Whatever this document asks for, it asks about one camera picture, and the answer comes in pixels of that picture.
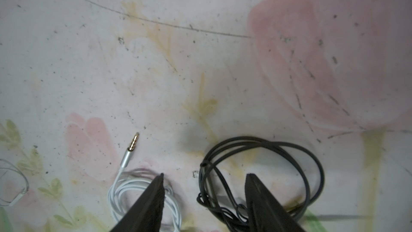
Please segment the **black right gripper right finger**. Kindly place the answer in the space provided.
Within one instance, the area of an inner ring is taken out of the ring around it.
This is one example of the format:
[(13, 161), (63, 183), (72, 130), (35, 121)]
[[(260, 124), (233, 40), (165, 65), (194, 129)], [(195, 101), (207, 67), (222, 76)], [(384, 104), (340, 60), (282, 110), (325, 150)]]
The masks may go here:
[(245, 196), (251, 232), (303, 231), (255, 174), (246, 176)]

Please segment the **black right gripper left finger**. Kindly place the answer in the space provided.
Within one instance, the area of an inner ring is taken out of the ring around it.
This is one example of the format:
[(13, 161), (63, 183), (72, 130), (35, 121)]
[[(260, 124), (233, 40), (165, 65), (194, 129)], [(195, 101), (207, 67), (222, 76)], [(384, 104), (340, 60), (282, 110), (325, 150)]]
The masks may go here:
[(164, 175), (154, 178), (113, 232), (159, 232), (165, 201)]

